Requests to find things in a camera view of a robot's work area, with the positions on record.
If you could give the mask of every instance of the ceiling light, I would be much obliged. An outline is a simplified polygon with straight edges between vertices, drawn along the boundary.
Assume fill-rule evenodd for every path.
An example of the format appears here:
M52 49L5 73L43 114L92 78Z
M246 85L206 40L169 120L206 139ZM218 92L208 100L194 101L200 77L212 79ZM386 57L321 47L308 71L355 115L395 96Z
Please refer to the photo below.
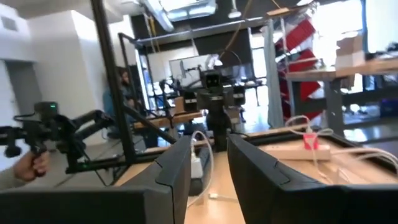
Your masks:
M236 7L236 1L231 0L231 4L232 4L232 9L231 9L231 12L228 14L228 18L235 19L235 18L241 17L242 14L241 14L241 12L238 11L238 9Z
M235 19L241 17L242 14L237 9L232 9L231 12L228 14L228 18Z

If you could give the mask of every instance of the power strip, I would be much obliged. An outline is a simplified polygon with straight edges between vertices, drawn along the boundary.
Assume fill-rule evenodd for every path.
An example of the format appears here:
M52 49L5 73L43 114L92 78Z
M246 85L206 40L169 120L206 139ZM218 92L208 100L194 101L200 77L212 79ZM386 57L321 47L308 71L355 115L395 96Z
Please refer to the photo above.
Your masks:
M329 161L331 159L331 152L329 145L319 145L319 149L306 150L304 147L292 146L267 146L263 151L272 155L277 159L295 160L295 161L312 161L315 158L320 161Z
M191 179L203 177L203 166L200 158L191 159Z

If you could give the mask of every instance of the white cable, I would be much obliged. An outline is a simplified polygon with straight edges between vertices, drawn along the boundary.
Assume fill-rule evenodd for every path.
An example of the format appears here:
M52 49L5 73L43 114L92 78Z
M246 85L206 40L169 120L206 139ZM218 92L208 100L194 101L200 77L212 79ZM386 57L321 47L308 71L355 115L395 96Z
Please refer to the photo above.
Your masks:
M351 159L350 161L348 161L348 164L350 164L351 162L354 162L354 161L361 161L361 160L370 159L370 158L373 158L373 157L384 157L384 158L390 160L390 161L392 162L392 164L394 165L394 167L395 167L395 169L396 169L396 172L397 172L397 175L398 175L398 159L397 159L395 156L393 156L393 157L389 156L389 155L386 154L385 152L382 152L382 153L380 153L380 152L374 152L374 153L369 153L369 154L361 155L361 156L358 156L358 157L356 157L356 158ZM339 173L344 174L344 176L346 177L346 181L349 182L349 183L351 183L351 181L350 181L348 175L346 175L345 172L344 172L341 168L338 168L338 169L337 169L337 179L336 179L336 183L338 183L338 181L339 181L339 175L338 175Z
M230 196L225 196L225 195L220 195L218 193L210 193L208 194L208 198L210 200L224 200L224 201L232 201L232 202L238 202L239 200L236 197L230 197Z
M347 182L351 182L349 180L348 175L346 174L345 171L341 170L340 168L337 169L336 171L336 181L332 181L330 178L328 178L324 173L322 173L319 168L318 168L318 159L316 158L316 154L314 151L314 144L313 142L311 142L311 140L316 139L318 136L328 136L328 135L332 135L333 134L333 130L330 128L326 128L326 129L321 129L318 132L314 132L313 129L310 126L310 119L307 116L304 115L299 115L299 116L294 116L291 117L290 119L288 119L285 123L286 127L289 127L290 124L297 120L297 119L305 119L307 121L307 127L305 128L305 132L301 132L301 131L297 131L294 129L289 129L289 131L295 133L295 134L299 134L299 135L304 135L304 134L315 134L315 138L313 139L307 139L308 144L311 147L311 151L312 151L312 155L313 155L313 162L314 162L314 166L315 169L317 170L317 172L319 173L319 175L326 179L327 181L329 181L331 184L337 183L339 178L340 178L340 174L342 174L345 179L347 180ZM331 152L332 156L336 156L338 154L347 154L347 153L367 153L367 152L373 152L371 154L366 154L366 155L362 155L362 156L358 156L357 158L353 159L353 161L360 161L363 159L369 159L372 157L384 157L386 159L389 159L394 166L397 169L397 175L398 175L398 158L396 158L396 156L394 156L393 154L391 154L390 152L381 150L381 149L375 149L375 148L351 148L351 149L345 149L345 150L341 150L341 151L333 151Z
M313 139L308 139L308 145L311 147L311 151L312 151L312 157L313 157L313 165L315 166L315 169L317 170L318 174L320 177L324 178L326 181L328 181L329 183L333 183L333 181L323 172L321 172L319 170L319 165L318 165L318 159L317 159L317 155L315 154L315 149L314 149L314 140L318 137L318 136L328 136L328 135L332 135L333 134L333 130L330 128L326 128L326 129L321 129L318 132L314 132L313 129L310 126L310 119L305 116L305 115L298 115L298 116L294 116L291 117L290 119L288 119L285 123L286 127L289 127L290 124L297 120L297 119L305 119L307 121L307 127L305 128L305 132L301 132L301 131L297 131L293 128L290 128L289 131L298 134L298 135L302 135L304 136L305 134L314 134L315 137Z
M206 187L203 189L203 191L193 200L188 202L187 208L189 208L191 205L193 205L195 202L197 202L199 199L201 199L204 194L209 190L210 186L211 186L211 181L213 180L213 173L214 173L214 156L213 156L213 150L211 150L211 144L209 139L207 138L207 136L201 132L201 131L195 131L192 134L192 138L191 138L191 159L196 158L196 154L195 154L195 136L197 134L200 134L203 136L203 138L206 141L207 144L207 149L209 150L209 155L210 155L210 177L209 177L209 181L206 185Z

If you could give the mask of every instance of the pipe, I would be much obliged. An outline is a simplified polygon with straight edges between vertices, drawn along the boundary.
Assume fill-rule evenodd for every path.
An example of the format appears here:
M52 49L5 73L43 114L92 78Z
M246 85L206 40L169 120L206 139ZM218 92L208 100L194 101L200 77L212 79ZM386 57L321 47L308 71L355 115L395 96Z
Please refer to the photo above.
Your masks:
M237 8L236 8L236 0L231 0L231 3L232 3L232 9L237 10Z
M160 39L164 39L164 38L168 38L168 37L174 37L174 36L177 36L177 35L186 35L186 34L189 34L189 33L201 32L201 31L205 31L205 30L208 30L208 29L219 29L219 28L226 27L226 26L240 24L242 22L258 22L258 23L260 23L262 21L265 22L263 17L255 17L255 18L250 18L250 19L241 19L239 21L233 21L233 22L228 22L228 23L224 23L224 24L217 24L217 25L208 26L208 27L201 27L201 28L197 28L197 29L193 29L193 30L187 30L187 31L183 31L183 32L173 33L173 34L166 34L166 35L152 37L152 38L139 39L137 41L140 44L144 44L144 42L149 42L149 41L152 41L152 40L160 40Z
M148 9L148 11L156 18L157 22L162 26L167 32L172 32L174 26L170 19L167 17L167 13L160 4L159 0L143 0L143 5Z

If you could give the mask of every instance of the whiteboard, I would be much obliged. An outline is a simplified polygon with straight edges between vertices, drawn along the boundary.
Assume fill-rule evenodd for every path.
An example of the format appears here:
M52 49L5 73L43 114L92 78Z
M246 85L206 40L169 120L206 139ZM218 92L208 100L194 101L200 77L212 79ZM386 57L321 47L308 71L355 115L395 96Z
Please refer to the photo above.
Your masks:
M182 71L181 71L181 66L180 66L180 62L183 63L183 66L185 69L188 68L197 68L198 65L201 65L202 69L204 70L206 68L205 66L205 62L206 59L209 57L210 55L200 55L200 56L194 56L194 57L188 57L188 58L181 58L181 59L176 59L176 60L170 60L170 70L172 72L172 76L173 78L175 78L176 80L180 80L181 82L181 86L187 86L189 85L191 82L194 82L196 80L200 79L199 76L199 71L194 70L194 71L190 71L187 72L187 77L183 78L182 77ZM198 82L195 85L193 85L192 87L198 87L201 86L201 83Z

